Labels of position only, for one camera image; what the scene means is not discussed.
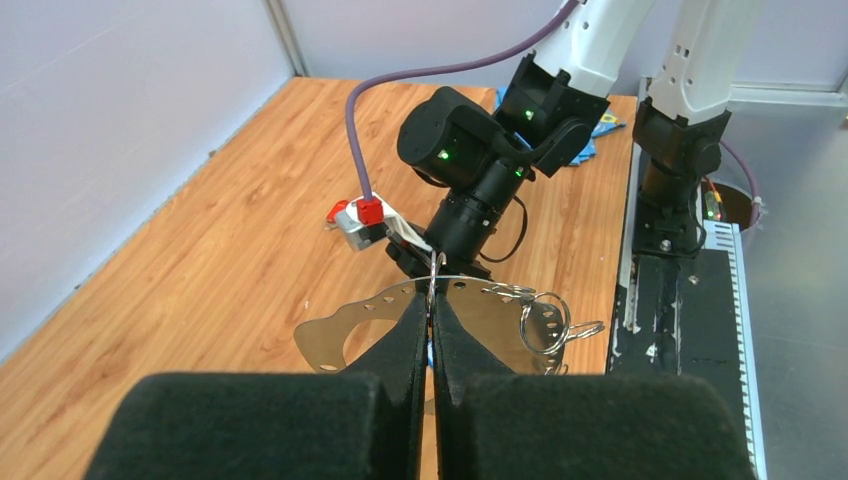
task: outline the wood grain surface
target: wood grain surface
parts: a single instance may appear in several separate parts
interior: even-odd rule
[[[0,477],[80,477],[121,398],[145,375],[306,371],[296,325],[404,279],[382,246],[354,253],[324,229],[330,207],[359,194],[342,121],[354,85],[293,79],[0,367]],[[434,89],[384,85],[357,111],[375,190],[424,225],[444,191],[402,164],[395,139]],[[493,90],[460,90],[492,107]],[[611,108],[632,125],[634,98],[612,97]],[[629,127],[597,143],[591,161],[522,187],[527,238],[492,266],[497,280],[560,293],[575,322],[609,322],[618,268]],[[509,250],[520,213],[508,209],[487,254]],[[347,353],[378,330],[354,332]],[[570,344],[571,372],[603,372],[607,342],[604,333]],[[425,422],[429,479],[433,417]]]

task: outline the metal sheet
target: metal sheet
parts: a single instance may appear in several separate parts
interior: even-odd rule
[[[767,213],[743,232],[760,409],[772,479],[848,470],[848,126],[827,107],[734,104],[725,139]],[[747,188],[733,160],[716,175]]]
[[[550,355],[528,350],[519,335],[522,306],[513,298],[484,291],[497,284],[468,277],[439,278],[448,282],[446,295],[462,326],[500,361],[518,373],[549,374],[560,370],[565,349]],[[304,322],[294,331],[295,342],[316,372],[342,370],[347,366],[344,342],[354,327],[370,319],[396,321],[413,293],[426,291],[428,284],[427,278],[401,282],[372,298],[344,305],[330,317]],[[527,341],[539,350],[567,334],[562,315],[550,304],[531,309],[526,326]]]

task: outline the silver metal panel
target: silver metal panel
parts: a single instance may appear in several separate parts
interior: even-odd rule
[[[843,95],[848,95],[848,68],[845,69],[845,75],[842,77],[842,85],[839,87],[839,92]]]
[[[734,85],[730,95],[735,102],[786,104],[792,106],[808,105],[823,107],[841,107],[848,110],[848,98],[842,91],[821,91],[815,87],[802,86],[809,90],[801,90],[798,86],[784,88],[774,85],[739,86]]]
[[[268,7],[268,14],[274,23],[274,28],[277,31],[277,37],[283,46],[283,51],[288,56],[289,61],[294,68],[294,73],[297,76],[309,76],[309,70],[306,68],[306,62],[303,60],[303,53],[300,49],[300,44],[297,37],[294,35],[291,20],[289,19],[286,7],[282,0],[265,0],[265,5]]]
[[[645,98],[648,91],[648,80],[643,78],[639,83],[639,101]],[[624,288],[630,286],[631,263],[633,262],[633,230],[636,222],[636,196],[639,193],[639,158],[642,147],[633,144],[630,156],[630,177],[627,183],[627,208],[624,212],[624,231],[621,234],[621,263],[618,270],[618,284]]]
[[[845,478],[845,112],[733,108],[725,139],[747,158],[767,211],[743,237],[768,471],[772,479]],[[730,158],[717,178],[747,188]]]
[[[745,261],[742,252],[742,235],[738,225],[704,221],[707,230],[705,249],[727,252],[733,282],[733,303],[736,308],[736,334],[739,338],[739,367],[742,374],[742,397],[745,409],[745,437],[751,464],[759,480],[766,480],[766,455],[763,443],[760,397],[754,359],[753,332],[748,307],[748,286],[745,279]]]

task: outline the blue cloth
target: blue cloth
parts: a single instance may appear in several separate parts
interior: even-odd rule
[[[497,90],[497,95],[495,97],[495,108],[500,107],[501,102],[503,102],[503,97],[506,95],[506,88],[501,87]],[[576,167],[581,163],[589,160],[590,158],[597,155],[598,150],[595,148],[595,138],[602,137],[604,135],[608,135],[613,131],[625,126],[626,124],[618,119],[614,113],[607,110],[607,113],[601,118],[601,121],[595,126],[595,130],[592,132],[592,138],[589,140],[589,143],[586,144],[586,148],[583,149],[574,160],[569,164],[569,166]]]

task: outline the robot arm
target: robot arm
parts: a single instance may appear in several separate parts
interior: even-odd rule
[[[521,61],[494,115],[443,87],[401,127],[401,159],[451,189],[422,232],[429,245],[447,254],[448,273],[488,277],[476,262],[481,247],[523,181],[534,180],[533,170],[552,176],[586,146],[654,3],[563,5],[568,1],[579,4]],[[760,1],[684,0],[663,70],[634,126],[634,141],[651,157],[637,209],[637,224],[645,231],[635,234],[645,248],[634,251],[697,254],[699,222],[691,200],[701,177],[718,168],[731,80]],[[388,248],[404,272],[425,273],[426,257],[407,255],[408,250],[397,242]]]

